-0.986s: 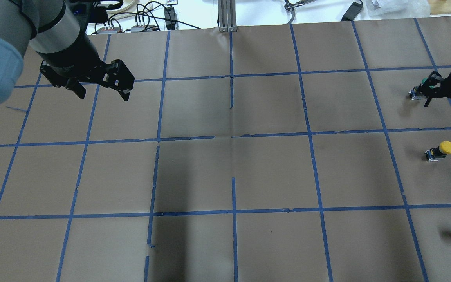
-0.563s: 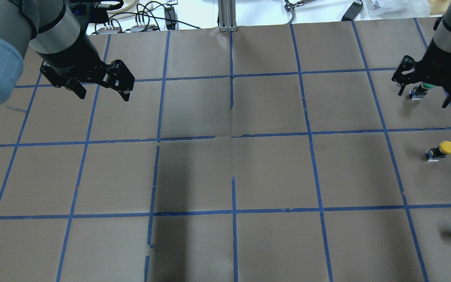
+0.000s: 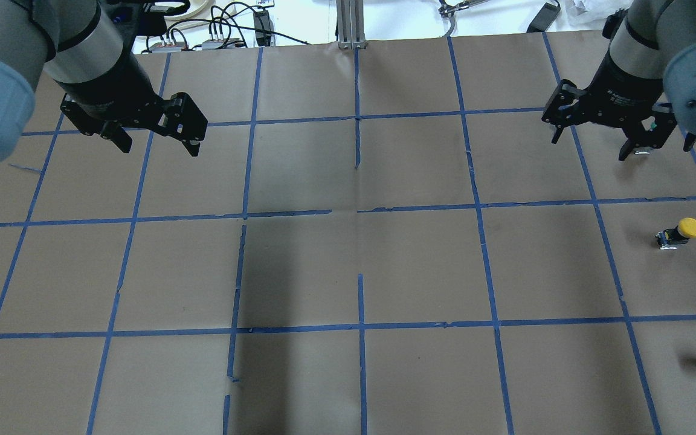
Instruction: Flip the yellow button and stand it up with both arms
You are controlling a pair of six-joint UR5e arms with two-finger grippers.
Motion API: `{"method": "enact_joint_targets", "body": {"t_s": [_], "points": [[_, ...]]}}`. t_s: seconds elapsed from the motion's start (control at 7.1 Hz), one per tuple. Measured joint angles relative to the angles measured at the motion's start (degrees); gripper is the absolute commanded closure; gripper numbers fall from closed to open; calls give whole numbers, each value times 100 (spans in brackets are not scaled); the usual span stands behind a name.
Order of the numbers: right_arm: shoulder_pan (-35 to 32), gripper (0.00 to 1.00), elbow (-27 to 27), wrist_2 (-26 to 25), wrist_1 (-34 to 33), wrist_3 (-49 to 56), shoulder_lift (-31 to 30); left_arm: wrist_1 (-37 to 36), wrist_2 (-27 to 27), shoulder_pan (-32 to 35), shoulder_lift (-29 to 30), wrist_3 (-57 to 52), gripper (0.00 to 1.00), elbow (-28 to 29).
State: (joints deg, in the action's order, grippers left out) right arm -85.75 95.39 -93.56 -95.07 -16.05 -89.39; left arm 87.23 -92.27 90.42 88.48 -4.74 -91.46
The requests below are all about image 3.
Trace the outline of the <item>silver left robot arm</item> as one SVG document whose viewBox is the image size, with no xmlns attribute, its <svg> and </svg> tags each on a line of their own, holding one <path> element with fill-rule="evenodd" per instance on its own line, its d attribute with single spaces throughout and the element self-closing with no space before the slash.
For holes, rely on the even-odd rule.
<svg viewBox="0 0 696 435">
<path fill-rule="evenodd" d="M 42 74 L 64 91 L 60 110 L 83 135 L 122 152 L 130 127 L 180 141 L 196 157 L 208 121 L 185 92 L 161 97 L 132 44 L 166 32 L 188 1 L 0 1 L 0 162 L 16 148 Z"/>
</svg>

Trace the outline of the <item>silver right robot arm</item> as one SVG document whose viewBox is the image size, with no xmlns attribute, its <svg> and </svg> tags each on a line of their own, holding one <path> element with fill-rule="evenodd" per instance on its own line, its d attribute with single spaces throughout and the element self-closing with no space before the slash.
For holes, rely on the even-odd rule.
<svg viewBox="0 0 696 435">
<path fill-rule="evenodd" d="M 608 49 L 585 88 L 563 79 L 543 122 L 564 129 L 591 122 L 620 129 L 619 160 L 662 148 L 676 127 L 684 151 L 696 143 L 696 1 L 634 1 L 607 18 Z"/>
</svg>

